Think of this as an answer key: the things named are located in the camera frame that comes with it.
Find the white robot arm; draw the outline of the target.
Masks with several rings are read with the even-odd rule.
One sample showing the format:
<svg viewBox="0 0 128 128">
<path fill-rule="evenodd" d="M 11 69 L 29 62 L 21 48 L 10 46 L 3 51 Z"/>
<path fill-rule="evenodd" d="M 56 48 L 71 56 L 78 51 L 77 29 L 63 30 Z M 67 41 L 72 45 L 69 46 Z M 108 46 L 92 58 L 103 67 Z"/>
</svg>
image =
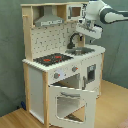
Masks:
<svg viewBox="0 0 128 128">
<path fill-rule="evenodd" d="M 94 39 L 99 39 L 103 28 L 95 24 L 97 19 L 100 19 L 103 24 L 128 21 L 128 11 L 116 11 L 102 0 L 90 0 L 84 6 L 83 16 L 78 20 L 76 31 Z"/>
</svg>

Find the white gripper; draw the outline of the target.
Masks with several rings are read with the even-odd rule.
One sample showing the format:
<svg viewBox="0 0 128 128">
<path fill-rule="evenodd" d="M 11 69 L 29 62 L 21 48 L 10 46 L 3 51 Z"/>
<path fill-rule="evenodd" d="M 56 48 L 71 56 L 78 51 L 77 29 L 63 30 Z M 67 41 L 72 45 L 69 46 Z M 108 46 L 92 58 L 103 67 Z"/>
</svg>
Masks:
<svg viewBox="0 0 128 128">
<path fill-rule="evenodd" d="M 93 26 L 92 28 L 87 28 L 81 21 L 77 23 L 76 31 L 94 39 L 99 39 L 102 35 L 101 27 Z"/>
</svg>

